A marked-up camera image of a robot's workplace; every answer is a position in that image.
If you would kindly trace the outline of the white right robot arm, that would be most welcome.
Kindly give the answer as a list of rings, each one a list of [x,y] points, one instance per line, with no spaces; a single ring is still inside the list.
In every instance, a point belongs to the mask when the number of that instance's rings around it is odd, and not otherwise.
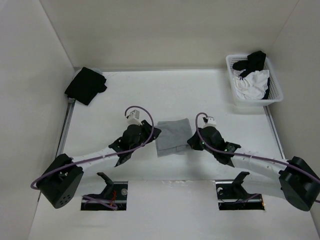
[[[320,178],[300,157],[286,162],[256,158],[239,144],[225,141],[213,126],[198,128],[187,144],[192,150],[207,151],[222,165],[242,170],[232,181],[218,182],[220,209],[245,209],[247,203],[261,201],[261,194],[284,199],[304,212],[317,202]]]

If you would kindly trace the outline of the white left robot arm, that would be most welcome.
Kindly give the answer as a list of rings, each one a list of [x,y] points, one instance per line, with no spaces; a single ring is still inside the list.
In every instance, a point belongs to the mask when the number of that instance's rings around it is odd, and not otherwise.
[[[74,157],[65,153],[58,155],[31,186],[40,190],[51,205],[59,209],[80,193],[78,187],[82,179],[97,174],[105,182],[96,185],[95,193],[100,199],[108,199],[112,195],[112,186],[104,171],[124,164],[135,150],[156,140],[161,132],[146,120],[130,124],[121,137],[100,151]]]

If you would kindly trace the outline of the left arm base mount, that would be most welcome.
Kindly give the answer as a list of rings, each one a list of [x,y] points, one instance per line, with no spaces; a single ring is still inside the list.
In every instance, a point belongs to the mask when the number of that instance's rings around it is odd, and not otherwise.
[[[90,193],[82,197],[81,211],[126,211],[129,183],[112,181],[103,172],[97,175],[104,181],[104,189],[99,194]]]

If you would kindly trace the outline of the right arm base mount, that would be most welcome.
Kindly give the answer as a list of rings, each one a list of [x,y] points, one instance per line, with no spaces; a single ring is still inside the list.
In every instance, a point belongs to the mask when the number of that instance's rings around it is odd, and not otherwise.
[[[242,186],[249,172],[240,172],[233,180],[215,182],[218,208],[220,211],[265,210],[261,194],[248,193]]]

